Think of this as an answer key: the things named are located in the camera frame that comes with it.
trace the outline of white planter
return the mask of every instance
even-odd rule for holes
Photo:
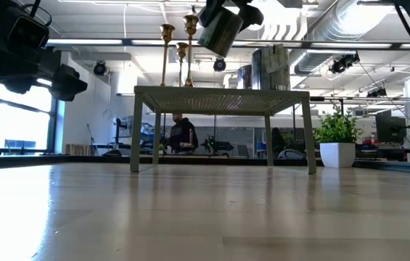
[[[321,159],[325,167],[352,167],[355,156],[355,144],[321,144]]]

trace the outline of brass candlestick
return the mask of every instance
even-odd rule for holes
[[[161,29],[161,39],[164,41],[164,57],[163,57],[163,79],[161,81],[161,86],[166,86],[164,83],[166,78],[166,60],[168,59],[168,47],[169,42],[173,38],[173,31],[175,28],[172,25],[164,24],[160,26]]]
[[[189,34],[189,72],[187,73],[187,79],[185,80],[186,87],[193,87],[192,82],[192,37],[197,32],[198,17],[189,14],[183,18],[185,22],[185,31]]]
[[[182,87],[182,62],[184,61],[184,57],[186,55],[185,50],[187,47],[189,47],[188,44],[186,43],[177,43],[177,55],[179,56],[179,64],[180,64],[180,70],[179,70],[179,87]]]

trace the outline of man in black hoodie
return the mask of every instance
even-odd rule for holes
[[[169,146],[174,153],[191,154],[198,147],[197,134],[195,127],[188,118],[183,118],[182,114],[173,114],[173,121],[176,123],[171,128]]]

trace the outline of wooden floor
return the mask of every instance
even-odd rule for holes
[[[410,260],[410,174],[128,169],[0,170],[0,260]]]

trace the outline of desk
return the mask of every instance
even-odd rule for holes
[[[307,91],[257,91],[224,88],[179,88],[135,86],[134,122],[132,130],[131,172],[139,171],[140,129],[142,106],[145,103],[155,112],[155,140],[153,164],[158,164],[162,113],[199,115],[261,116],[265,119],[268,166],[274,165],[270,116],[301,103],[305,131],[308,173],[316,173],[314,137],[311,132],[311,112]]]

